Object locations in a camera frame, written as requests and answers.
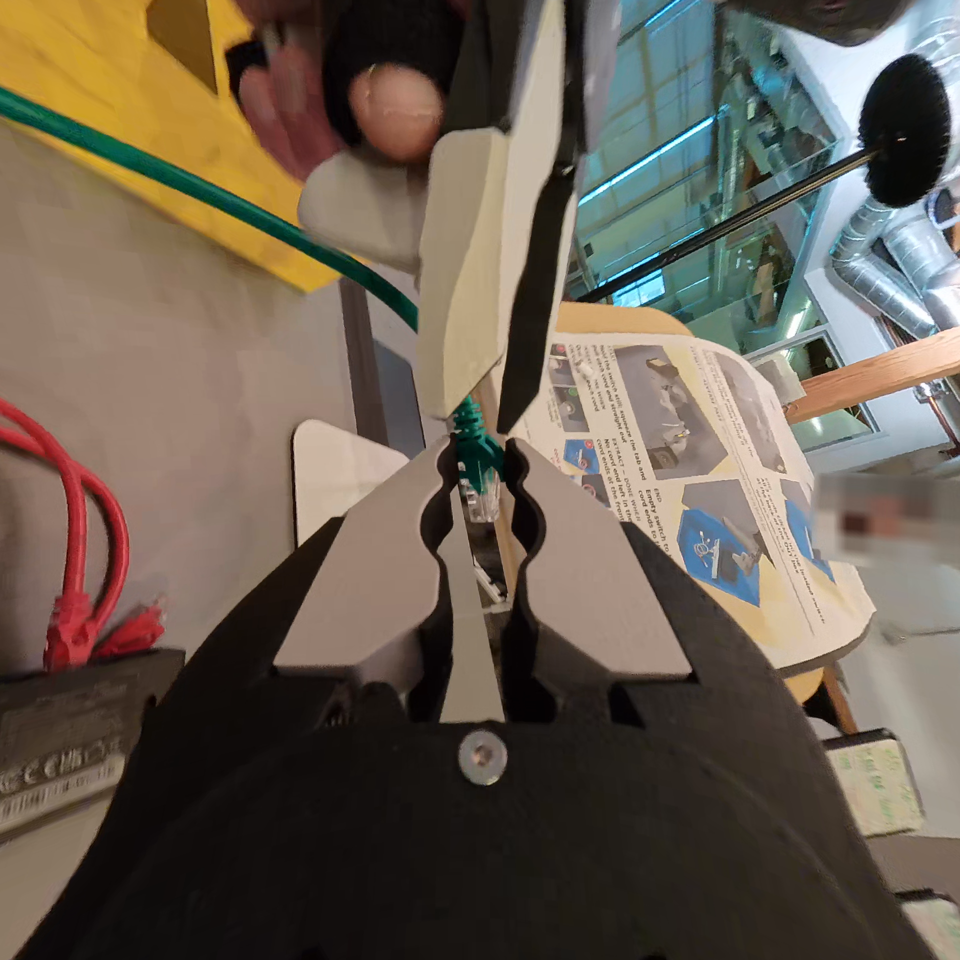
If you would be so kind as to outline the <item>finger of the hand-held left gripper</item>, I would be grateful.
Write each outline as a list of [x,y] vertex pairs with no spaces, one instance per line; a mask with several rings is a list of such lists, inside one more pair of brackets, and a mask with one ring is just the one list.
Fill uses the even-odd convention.
[[450,132],[431,155],[416,341],[417,390],[431,418],[449,418],[506,354],[508,157],[508,137],[490,127]]
[[584,156],[584,3],[564,2],[558,148],[541,188],[510,313],[497,432],[516,427],[541,388],[570,257],[575,188]]

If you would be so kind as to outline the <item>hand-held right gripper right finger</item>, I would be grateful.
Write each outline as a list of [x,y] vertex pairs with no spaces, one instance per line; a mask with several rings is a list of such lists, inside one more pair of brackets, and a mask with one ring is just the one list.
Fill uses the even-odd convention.
[[507,442],[503,465],[524,552],[502,638],[505,709],[688,680],[690,661],[616,515],[523,439]]

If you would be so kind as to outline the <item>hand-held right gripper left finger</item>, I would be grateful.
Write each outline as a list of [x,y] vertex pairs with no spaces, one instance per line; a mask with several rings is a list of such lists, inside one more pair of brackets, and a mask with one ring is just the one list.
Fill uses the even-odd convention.
[[280,676],[389,686],[414,721],[437,721],[453,666],[448,567],[458,458],[432,443],[344,517],[273,665]]

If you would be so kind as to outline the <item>black network switch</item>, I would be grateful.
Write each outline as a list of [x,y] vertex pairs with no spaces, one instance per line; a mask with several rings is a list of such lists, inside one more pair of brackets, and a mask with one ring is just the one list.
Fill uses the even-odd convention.
[[156,648],[54,674],[2,678],[1,841],[109,795],[148,710],[186,663]]

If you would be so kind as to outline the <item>person's left hand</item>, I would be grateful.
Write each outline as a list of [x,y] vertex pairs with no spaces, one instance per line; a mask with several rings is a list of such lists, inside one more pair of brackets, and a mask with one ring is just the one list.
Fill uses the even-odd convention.
[[[303,183],[319,166],[347,149],[330,123],[323,91],[327,47],[321,2],[237,1],[257,34],[280,24],[292,29],[266,65],[246,67],[238,102],[247,126],[265,152]],[[446,98],[413,67],[380,63],[347,87],[347,103],[362,141],[389,162],[425,162],[437,142]]]

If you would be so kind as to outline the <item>wooden display board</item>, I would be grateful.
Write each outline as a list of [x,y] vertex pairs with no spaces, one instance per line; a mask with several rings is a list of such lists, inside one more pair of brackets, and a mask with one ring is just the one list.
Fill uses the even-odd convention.
[[[559,304],[558,334],[613,334],[637,336],[676,335],[692,336],[690,330],[677,318],[652,307],[625,308],[600,303],[574,303],[562,301]],[[875,617],[871,616],[861,635],[834,650],[832,654],[821,657],[813,667],[803,671],[783,669],[780,676],[794,699],[801,705],[808,702],[820,686],[824,686],[826,696],[836,714],[837,726],[841,732],[852,734],[858,729],[852,708],[849,705],[846,679],[841,661],[857,651],[868,639],[875,627]]]

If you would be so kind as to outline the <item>printed instruction sheet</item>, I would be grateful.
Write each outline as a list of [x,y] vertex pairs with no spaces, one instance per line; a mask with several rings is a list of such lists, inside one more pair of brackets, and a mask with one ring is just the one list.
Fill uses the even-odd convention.
[[646,534],[782,673],[866,636],[875,605],[814,543],[814,478],[782,405],[726,347],[556,333],[512,435]]

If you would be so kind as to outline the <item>yellow box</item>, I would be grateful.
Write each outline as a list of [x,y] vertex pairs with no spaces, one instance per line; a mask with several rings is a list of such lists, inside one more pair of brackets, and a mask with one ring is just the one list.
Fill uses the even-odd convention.
[[[294,223],[301,187],[230,94],[234,2],[2,2],[2,88]],[[207,283],[312,293],[337,271],[251,225],[49,134],[2,120],[2,250],[154,298]]]

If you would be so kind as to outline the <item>black pole stand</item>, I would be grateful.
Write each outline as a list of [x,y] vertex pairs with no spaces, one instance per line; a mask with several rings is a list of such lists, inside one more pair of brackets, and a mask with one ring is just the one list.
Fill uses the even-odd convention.
[[868,90],[859,117],[859,150],[643,259],[577,302],[600,303],[858,169],[865,171],[872,198],[895,210],[908,207],[939,182],[951,150],[953,119],[938,70],[919,54],[905,54],[891,61]]

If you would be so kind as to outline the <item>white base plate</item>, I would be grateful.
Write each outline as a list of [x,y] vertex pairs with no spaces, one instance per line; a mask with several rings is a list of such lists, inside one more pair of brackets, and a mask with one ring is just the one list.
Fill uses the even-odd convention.
[[319,419],[300,423],[292,437],[295,545],[342,517],[407,462],[402,452]]

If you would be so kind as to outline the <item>silver ventilation duct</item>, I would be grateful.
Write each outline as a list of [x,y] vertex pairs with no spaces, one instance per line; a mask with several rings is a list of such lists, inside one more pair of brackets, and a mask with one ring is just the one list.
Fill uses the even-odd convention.
[[958,329],[958,255],[921,203],[866,198],[829,257],[840,282],[915,340]]

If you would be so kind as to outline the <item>wooden post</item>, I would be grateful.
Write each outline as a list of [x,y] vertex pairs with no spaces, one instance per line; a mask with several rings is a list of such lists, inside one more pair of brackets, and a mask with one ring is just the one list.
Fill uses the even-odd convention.
[[958,373],[959,328],[952,328],[809,378],[783,412],[787,424],[798,425]]

